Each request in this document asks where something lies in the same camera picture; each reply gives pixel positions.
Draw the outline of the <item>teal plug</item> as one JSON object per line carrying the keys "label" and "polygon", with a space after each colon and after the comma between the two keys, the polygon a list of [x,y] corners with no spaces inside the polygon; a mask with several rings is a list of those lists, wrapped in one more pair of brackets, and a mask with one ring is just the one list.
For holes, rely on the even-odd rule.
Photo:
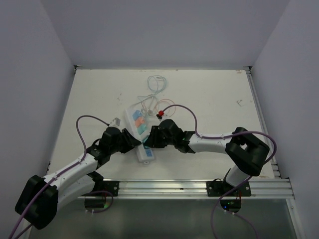
{"label": "teal plug", "polygon": [[141,124],[139,127],[137,127],[137,132],[139,135],[146,135],[149,133],[149,128],[146,124]]}

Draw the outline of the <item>white power strip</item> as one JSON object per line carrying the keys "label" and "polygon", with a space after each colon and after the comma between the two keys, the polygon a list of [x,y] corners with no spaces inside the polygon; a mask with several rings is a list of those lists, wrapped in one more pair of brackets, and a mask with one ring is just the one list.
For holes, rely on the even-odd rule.
{"label": "white power strip", "polygon": [[150,134],[150,127],[149,128],[149,133],[146,135],[139,135],[137,132],[137,128],[135,126],[135,121],[132,118],[132,114],[136,111],[139,110],[141,111],[141,109],[138,107],[137,104],[131,105],[129,106],[127,109],[125,109],[124,111],[124,117],[125,117],[125,121],[126,121],[126,126],[128,131],[130,132],[130,134],[135,137],[137,140],[141,141],[142,144],[138,147],[135,148],[135,152],[138,158],[139,163],[143,163],[143,164],[149,164],[150,162],[155,160],[155,156],[154,153],[152,151],[151,148],[145,147],[143,145],[143,142],[147,139],[147,137]]}

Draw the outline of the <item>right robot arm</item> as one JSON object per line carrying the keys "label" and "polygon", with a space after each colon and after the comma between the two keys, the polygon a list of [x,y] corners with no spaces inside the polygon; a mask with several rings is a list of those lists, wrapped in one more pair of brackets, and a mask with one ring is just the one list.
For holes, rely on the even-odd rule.
{"label": "right robot arm", "polygon": [[234,162],[223,180],[213,180],[206,183],[207,194],[217,197],[226,194],[237,196],[245,192],[248,177],[259,176],[269,154],[269,146],[247,131],[237,127],[228,135],[199,136],[194,131],[183,131],[170,119],[162,121],[158,126],[152,126],[144,145],[149,148],[165,148],[172,145],[181,153],[213,152],[226,154]]}

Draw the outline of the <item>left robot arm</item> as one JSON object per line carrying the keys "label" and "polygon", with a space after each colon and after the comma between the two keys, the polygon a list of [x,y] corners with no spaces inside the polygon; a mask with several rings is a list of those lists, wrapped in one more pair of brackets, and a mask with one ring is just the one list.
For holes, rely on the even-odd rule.
{"label": "left robot arm", "polygon": [[103,177],[97,169],[106,164],[112,154],[127,153],[141,144],[127,129],[106,128],[102,137],[69,165],[44,177],[29,178],[15,211],[37,229],[45,228],[65,204],[84,194],[102,193]]}

